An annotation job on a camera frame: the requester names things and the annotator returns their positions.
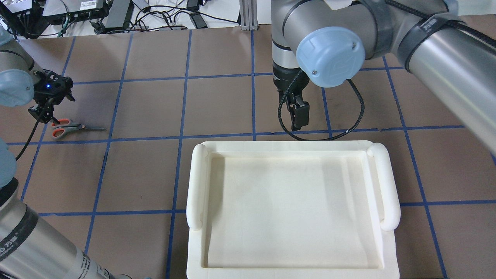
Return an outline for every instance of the scissors handle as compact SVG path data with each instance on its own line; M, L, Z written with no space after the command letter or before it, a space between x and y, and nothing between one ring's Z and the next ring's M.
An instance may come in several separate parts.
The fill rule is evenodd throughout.
M59 122L60 122L60 124L55 124L52 122L52 128L56 129L59 127L76 127L78 125L77 123L74 123L74 121L72 121L69 118L59 119Z
M54 137L54 139L60 140L60 139L64 138L65 136L67 136L67 134L75 132L77 130L79 130L78 127L57 128L57 129L53 130L52 136Z

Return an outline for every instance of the orange and gray scissors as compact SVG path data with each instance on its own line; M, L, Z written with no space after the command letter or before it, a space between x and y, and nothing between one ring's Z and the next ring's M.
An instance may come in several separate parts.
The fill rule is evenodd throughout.
M54 131L52 132L52 137L56 140L60 140L63 137L67 136L70 133L74 133L77 131L105 131L105 128L102 127L88 127L84 124L75 123L71 119L60 119L60 124L52 123L52 128Z

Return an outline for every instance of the white label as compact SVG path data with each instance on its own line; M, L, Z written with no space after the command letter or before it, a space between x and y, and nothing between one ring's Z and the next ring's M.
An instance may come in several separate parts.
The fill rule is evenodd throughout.
M79 248L76 248L76 258L70 270L63 279L109 279L109 273L92 261Z
M81 10L87 10L87 9L95 9L96 8L96 1L86 1L86 2L81 2Z

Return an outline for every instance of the white plastic tray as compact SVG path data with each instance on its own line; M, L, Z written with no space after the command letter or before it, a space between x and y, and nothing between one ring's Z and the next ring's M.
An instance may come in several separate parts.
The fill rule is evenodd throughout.
M204 142L191 161L189 279L397 279L400 217L370 141Z

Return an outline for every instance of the blue plastic cap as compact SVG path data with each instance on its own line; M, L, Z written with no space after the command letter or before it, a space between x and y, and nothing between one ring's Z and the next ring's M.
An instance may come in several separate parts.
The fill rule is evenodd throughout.
M313 83L335 87L358 73L365 61L365 48L353 31L324 27L300 42L296 59Z
M0 25L0 46L12 41L14 38L10 35L7 30Z
M16 169L14 154L8 151L8 145L0 139L0 189L10 183Z
M23 70L0 72L0 105L22 106L33 99L33 78Z

